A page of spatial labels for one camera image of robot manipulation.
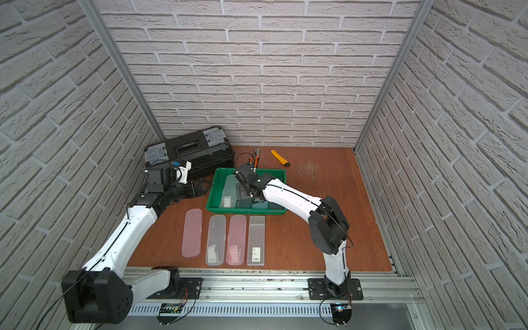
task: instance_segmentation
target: white robotic arm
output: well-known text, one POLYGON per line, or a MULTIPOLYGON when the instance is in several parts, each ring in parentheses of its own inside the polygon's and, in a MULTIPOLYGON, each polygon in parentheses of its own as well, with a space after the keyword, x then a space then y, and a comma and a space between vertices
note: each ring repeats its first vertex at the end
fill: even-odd
MULTIPOLYGON (((266 187, 262 190, 262 193, 267 201, 279 204, 287 210, 294 212, 308 224, 310 224, 310 221, 308 220, 310 218, 310 213, 315 212, 322 203, 321 198, 313 197, 295 190, 282 183, 282 181, 277 178, 268 182, 266 187)), ((336 285, 341 285, 348 275, 345 246, 346 239, 343 239, 341 244, 339 244, 336 254, 323 252, 326 265, 326 278, 336 285)))
MULTIPOLYGON (((206 192, 201 179, 187 182, 189 162, 185 167, 167 164, 152 166, 145 189, 129 203, 127 213, 102 248, 81 270, 69 271, 62 279, 72 323, 119 323, 139 301, 173 289, 173 274, 167 269, 154 269, 131 281, 121 279, 143 235, 165 208, 191 192, 192 197, 206 192), (175 169, 179 172, 176 179, 175 169)), ((328 293, 338 298, 339 292, 346 291, 348 222, 335 200, 304 194, 269 174, 259 176, 247 164, 237 169, 235 177, 251 197, 282 205, 308 223, 313 243, 323 252, 328 293)))

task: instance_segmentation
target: pliers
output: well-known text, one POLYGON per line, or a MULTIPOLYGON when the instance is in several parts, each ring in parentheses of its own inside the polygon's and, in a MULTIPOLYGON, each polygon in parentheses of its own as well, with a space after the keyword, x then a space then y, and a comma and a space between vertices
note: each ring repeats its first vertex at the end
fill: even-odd
POLYGON ((249 159, 249 162, 253 164, 253 172, 257 171, 257 165, 259 163, 260 159, 260 148, 255 147, 255 153, 253 153, 252 157, 249 159))

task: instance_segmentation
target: aluminum frame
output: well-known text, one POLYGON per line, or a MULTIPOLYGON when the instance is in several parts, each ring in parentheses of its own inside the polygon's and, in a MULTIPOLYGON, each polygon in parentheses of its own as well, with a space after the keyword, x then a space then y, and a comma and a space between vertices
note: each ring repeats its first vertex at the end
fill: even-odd
POLYGON ((130 71, 130 68, 128 67, 127 62, 125 61, 123 54, 119 50, 119 47, 117 46, 117 43, 114 40, 114 37, 112 37, 110 29, 108 29, 105 20, 102 18, 101 12, 97 8, 93 0, 79 0, 79 4, 84 10, 86 17, 92 24, 93 29, 96 31, 97 35, 101 39, 103 46, 108 51, 110 58, 114 61, 117 70, 119 71, 119 73, 121 73, 125 84, 127 85, 128 89, 130 90, 130 93, 136 100, 137 104, 139 105, 141 112, 143 113, 143 115, 145 115, 148 124, 154 132, 154 135, 156 136, 158 141, 164 141, 165 135, 163 134, 163 131, 160 128, 156 117, 148 106, 147 100, 141 92, 141 89, 139 88, 139 85, 137 84, 134 75, 130 71))
MULTIPOLYGON (((127 267, 123 279, 143 275, 149 270, 148 267, 127 267)), ((203 278, 201 299, 197 301, 216 303, 310 303, 307 280, 323 278, 324 274, 323 271, 180 268, 182 278, 203 278)), ((413 277, 382 272, 351 274, 353 278, 360 280, 364 296, 364 300, 355 300, 354 303, 423 304, 423 298, 413 277)))
POLYGON ((420 29, 435 2, 436 0, 422 0, 420 6, 418 6, 418 8, 416 9, 416 14, 412 19, 411 25, 409 26, 409 30, 405 34, 405 38, 401 43, 400 49, 398 49, 398 53, 394 58, 394 62, 392 62, 389 72, 387 73, 387 77, 385 78, 385 81, 381 86, 380 93, 378 94, 378 97, 376 97, 376 101, 374 102, 372 110, 370 111, 369 116, 366 119, 365 125, 363 125, 363 129, 361 130, 360 136, 357 139, 356 145, 354 146, 354 151, 358 150, 361 147, 363 141, 365 140, 366 135, 369 132, 372 123, 374 122, 374 118, 376 118, 376 115, 381 109, 383 100, 385 99, 385 97, 391 90, 392 85, 396 81, 396 78, 398 77, 398 72, 400 72, 401 67, 405 63, 405 59, 407 58, 407 55, 409 55, 412 45, 418 37, 418 33, 420 33, 420 29))

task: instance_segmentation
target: black cable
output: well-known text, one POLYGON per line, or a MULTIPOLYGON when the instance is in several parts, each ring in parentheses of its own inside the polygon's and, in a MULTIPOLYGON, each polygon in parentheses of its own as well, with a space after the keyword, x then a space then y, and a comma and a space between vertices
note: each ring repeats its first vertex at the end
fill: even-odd
POLYGON ((193 291, 193 293, 194 293, 194 303, 193 303, 193 306, 191 307, 191 309, 189 309, 189 311, 188 311, 187 313, 185 313, 184 316, 182 316, 182 317, 180 317, 180 318, 177 318, 177 319, 174 320, 174 321, 170 321, 169 323, 167 323, 167 325, 178 322, 179 320, 181 320, 182 318, 184 318, 185 316, 187 316, 187 315, 193 310, 194 305, 196 305, 196 296, 197 296, 197 294, 196 294, 195 291, 193 291))
POLYGON ((251 158, 253 158, 253 155, 252 155, 252 154, 250 154, 250 153, 241 153, 240 155, 238 155, 238 157, 237 157, 237 160, 236 160, 236 161, 234 162, 234 166, 235 166, 235 167, 236 167, 236 166, 237 166, 237 164, 238 164, 238 158, 240 158, 240 156, 242 156, 243 154, 248 154, 248 155, 250 155, 250 156, 251 156, 251 158))
POLYGON ((156 162, 159 162, 159 163, 153 163, 153 164, 150 164, 148 166, 148 168, 151 168, 152 166, 155 166, 155 165, 159 165, 159 164, 163 164, 163 163, 169 163, 169 165, 173 165, 170 161, 166 161, 164 159, 158 159, 156 162))
POLYGON ((327 300, 328 298, 324 298, 323 300, 321 300, 321 303, 319 304, 319 317, 321 318, 321 320, 323 320, 324 323, 327 323, 327 324, 330 324, 330 325, 337 325, 337 323, 330 323, 328 321, 326 321, 325 319, 323 319, 323 316, 321 315, 321 305, 325 302, 325 300, 327 300))
MULTIPOLYGON (((130 220, 130 216, 128 215, 128 207, 127 207, 127 218, 130 220)), ((125 223, 125 225, 123 226, 123 228, 121 229, 121 231, 119 232, 119 234, 117 234, 116 238, 114 239, 114 241, 112 242, 112 244, 110 244, 110 246, 108 247, 108 249, 106 250, 106 252, 102 255, 103 257, 106 256, 106 254, 108 253, 108 251, 110 251, 110 249, 112 248, 112 246, 114 245, 114 243, 117 241, 117 239, 119 238, 119 236, 121 235, 121 233, 123 233, 123 231, 125 230, 126 226, 128 225, 128 221, 125 223)), ((66 291, 64 291, 62 293, 62 295, 57 298, 57 300, 55 300, 55 302, 50 306, 50 308, 48 308, 48 310, 46 311, 46 313, 44 313, 44 315, 42 316, 42 318, 40 319, 39 321, 39 324, 37 324, 36 326, 36 330, 39 330, 39 327, 40 325, 42 324, 42 321, 44 321, 44 318, 46 317, 46 315, 48 315, 48 313, 51 311, 51 309, 53 308, 53 306, 55 306, 61 299, 62 297, 64 297, 64 295, 70 291, 72 288, 74 288, 84 277, 86 277, 86 275, 88 275, 88 272, 90 272, 90 270, 92 270, 98 263, 100 263, 102 260, 102 257, 99 258, 99 260, 97 260, 96 263, 93 264, 92 267, 90 267, 90 269, 88 269, 77 281, 75 281, 75 283, 69 287, 66 291)))
POLYGON ((176 166, 176 169, 178 170, 178 172, 180 173, 180 176, 179 177, 176 177, 176 182, 180 182, 180 180, 182 179, 182 176, 183 176, 183 173, 182 173, 182 170, 180 169, 179 166, 176 166))
POLYGON ((314 204, 314 205, 317 206, 319 209, 323 210, 323 211, 326 213, 326 215, 328 215, 328 217, 329 217, 330 219, 334 220, 335 224, 336 224, 336 225, 339 227, 339 229, 341 229, 341 231, 345 234, 346 238, 348 238, 348 240, 350 241, 350 244, 352 244, 352 246, 349 247, 349 248, 354 247, 354 242, 352 242, 352 239, 350 238, 350 236, 348 236, 348 233, 347 233, 347 232, 346 232, 346 231, 345 231, 345 230, 339 225, 339 223, 337 222, 337 220, 335 220, 334 217, 331 216, 330 213, 328 213, 328 211, 326 211, 324 208, 320 207, 320 205, 315 204, 314 202, 312 202, 312 201, 309 200, 308 198, 306 198, 306 197, 304 197, 304 196, 302 196, 302 195, 299 195, 298 193, 296 193, 296 192, 294 192, 294 191, 291 191, 291 190, 288 190, 288 189, 284 189, 283 187, 275 186, 275 185, 272 185, 272 184, 267 184, 266 187, 267 187, 267 186, 275 187, 275 188, 280 188, 280 189, 282 189, 282 190, 284 190, 284 191, 287 191, 287 192, 289 192, 289 193, 295 194, 295 195, 301 197, 302 199, 306 200, 307 202, 309 202, 309 203, 311 203, 311 204, 314 204))
POLYGON ((64 297, 64 295, 66 293, 68 293, 68 291, 70 291, 73 287, 75 287, 77 285, 77 283, 79 283, 82 279, 84 279, 86 277, 86 275, 88 275, 88 272, 90 270, 92 270, 92 268, 94 268, 100 261, 101 261, 101 259, 97 260, 97 262, 95 264, 93 264, 93 266, 90 267, 90 269, 88 269, 77 281, 75 281, 75 283, 71 287, 68 288, 68 290, 64 291, 63 294, 59 298, 57 298, 57 300, 55 300, 54 303, 51 304, 50 308, 48 308, 46 313, 44 313, 44 315, 41 317, 41 319, 39 321, 39 324, 37 324, 37 326, 36 326, 36 330, 39 330, 40 325, 42 324, 42 321, 44 321, 44 318, 48 315, 48 313, 51 311, 53 306, 55 306, 59 301, 61 301, 62 297, 64 297))

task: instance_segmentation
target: metal corner post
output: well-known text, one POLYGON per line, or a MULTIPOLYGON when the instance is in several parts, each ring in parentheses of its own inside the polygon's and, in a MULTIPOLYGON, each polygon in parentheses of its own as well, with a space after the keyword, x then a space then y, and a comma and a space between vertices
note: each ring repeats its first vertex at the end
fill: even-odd
POLYGON ((119 73, 121 73, 121 76, 127 84, 130 93, 139 105, 139 108, 143 112, 143 115, 145 115, 148 124, 154 132, 154 135, 156 135, 156 138, 159 141, 165 140, 165 135, 163 134, 163 131, 161 130, 156 118, 152 114, 152 111, 148 106, 145 96, 141 92, 136 82, 136 79, 134 79, 134 75, 132 75, 132 72, 130 71, 127 62, 125 61, 125 58, 119 51, 119 47, 117 46, 116 41, 112 37, 110 29, 108 29, 108 27, 106 26, 106 23, 103 20, 101 13, 97 9, 97 6, 93 2, 93 0, 79 0, 79 3, 81 4, 82 9, 86 13, 86 17, 90 20, 90 23, 92 23, 94 30, 99 35, 103 46, 106 47, 110 58, 114 61, 117 70, 119 70, 119 73))
POLYGON ((356 145, 354 146, 355 152, 359 150, 359 148, 361 147, 361 144, 365 140, 366 135, 369 132, 370 127, 372 126, 372 123, 374 122, 374 119, 376 118, 376 115, 381 109, 383 100, 385 99, 392 85, 396 81, 396 78, 398 77, 398 72, 400 72, 401 67, 405 63, 405 59, 407 58, 407 55, 409 55, 412 45, 414 44, 414 41, 416 40, 416 37, 418 36, 418 33, 420 32, 420 29, 423 23, 425 22, 427 15, 429 14, 429 11, 431 10, 435 1, 436 0, 422 0, 422 2, 420 3, 420 6, 416 10, 416 15, 414 15, 411 25, 409 26, 409 30, 405 34, 405 38, 403 39, 403 42, 401 43, 400 49, 398 50, 398 53, 396 54, 396 57, 394 58, 394 62, 392 63, 392 66, 389 69, 389 73, 387 74, 387 77, 385 78, 385 81, 383 82, 380 93, 378 94, 378 97, 376 98, 376 102, 374 103, 374 106, 372 107, 372 111, 370 111, 370 114, 366 119, 365 125, 363 126, 363 129, 361 130, 360 136, 357 139, 356 145))

